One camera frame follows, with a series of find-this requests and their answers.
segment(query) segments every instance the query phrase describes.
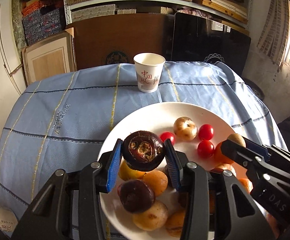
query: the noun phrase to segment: fabric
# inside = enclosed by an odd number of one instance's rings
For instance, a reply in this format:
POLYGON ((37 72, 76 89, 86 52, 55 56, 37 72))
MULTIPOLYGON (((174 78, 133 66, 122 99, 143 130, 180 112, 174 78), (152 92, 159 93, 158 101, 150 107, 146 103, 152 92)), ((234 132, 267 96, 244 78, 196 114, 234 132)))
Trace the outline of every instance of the fabric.
POLYGON ((273 63, 282 66, 289 33, 288 0, 271 0, 267 20, 257 47, 273 63))
MULTIPOLYGON (((267 107, 220 62, 166 62, 150 94, 138 90, 132 64, 89 68, 32 83, 15 103, 0 139, 0 204, 19 219, 55 170, 81 170, 124 117, 167 101, 205 107, 246 138, 286 149, 267 107)), ((75 195, 74 239, 77 229, 75 195)))

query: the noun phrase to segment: metal shelf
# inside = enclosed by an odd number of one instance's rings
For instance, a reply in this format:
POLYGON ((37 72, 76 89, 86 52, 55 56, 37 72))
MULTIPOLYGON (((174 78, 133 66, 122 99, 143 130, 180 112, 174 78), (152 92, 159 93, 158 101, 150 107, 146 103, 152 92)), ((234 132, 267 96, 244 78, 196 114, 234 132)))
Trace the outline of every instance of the metal shelf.
MULTIPOLYGON (((100 3, 115 3, 118 1, 133 1, 133 0, 89 0, 89 1, 84 1, 84 2, 80 2, 80 3, 76 3, 76 4, 72 4, 72 5, 68 5, 66 6, 67 8, 69 8, 69 10, 76 10, 79 9, 81 7, 88 7, 88 6, 92 6, 92 5, 96 5, 96 4, 100 4, 100 3)), ((233 17, 224 14, 222 12, 219 12, 213 8, 204 6, 204 5, 200 5, 200 4, 196 4, 193 2, 187 2, 187 1, 183 1, 183 0, 139 0, 139 1, 154 1, 154 2, 161 2, 161 3, 170 3, 170 4, 176 4, 176 5, 180 5, 180 6, 187 6, 187 7, 191 7, 191 8, 195 8, 195 9, 199 9, 199 10, 203 10, 215 15, 218 15, 220 17, 223 17, 224 19, 227 19, 243 28, 246 28, 247 25, 234 19, 233 17)))

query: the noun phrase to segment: white paper cup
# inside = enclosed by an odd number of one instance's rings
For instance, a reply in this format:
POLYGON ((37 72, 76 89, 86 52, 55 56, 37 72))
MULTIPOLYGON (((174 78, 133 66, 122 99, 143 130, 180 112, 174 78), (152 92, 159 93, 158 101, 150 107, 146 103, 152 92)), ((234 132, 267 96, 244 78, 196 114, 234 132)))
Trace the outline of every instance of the white paper cup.
POLYGON ((138 89, 144 93, 155 92, 161 78, 165 58, 154 53, 141 53, 134 57, 138 89))

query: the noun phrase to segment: table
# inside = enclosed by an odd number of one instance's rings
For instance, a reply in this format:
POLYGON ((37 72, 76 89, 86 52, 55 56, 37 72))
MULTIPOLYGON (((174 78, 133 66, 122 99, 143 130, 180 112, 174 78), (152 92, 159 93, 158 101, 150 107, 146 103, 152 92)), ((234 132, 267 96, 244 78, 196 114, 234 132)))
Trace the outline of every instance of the table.
MULTIPOLYGON (((32 83, 15 103, 0 139, 0 205, 19 219, 55 170, 81 170, 119 121, 166 101, 205 107, 246 138, 287 149, 267 107, 223 63, 166 62, 150 94, 138 90, 132 64, 84 69, 32 83)), ((74 212, 74 239, 77 225, 74 212)))

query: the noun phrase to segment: cherry tomato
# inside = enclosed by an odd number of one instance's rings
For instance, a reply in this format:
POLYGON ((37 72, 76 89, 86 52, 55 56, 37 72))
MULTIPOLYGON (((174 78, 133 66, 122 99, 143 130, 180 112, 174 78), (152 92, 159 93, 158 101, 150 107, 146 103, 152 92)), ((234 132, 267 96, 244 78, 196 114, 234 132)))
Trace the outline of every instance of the cherry tomato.
POLYGON ((200 140, 210 140, 214 136, 214 128, 210 124, 203 124, 198 131, 200 140))
POLYGON ((197 147, 198 156, 202 159, 207 159, 211 157, 215 152, 214 145, 207 140, 203 140, 199 143, 197 147))
POLYGON ((163 132, 160 136, 161 140, 164 142, 166 139, 171 140, 172 145, 175 144, 175 135, 172 132, 163 132))

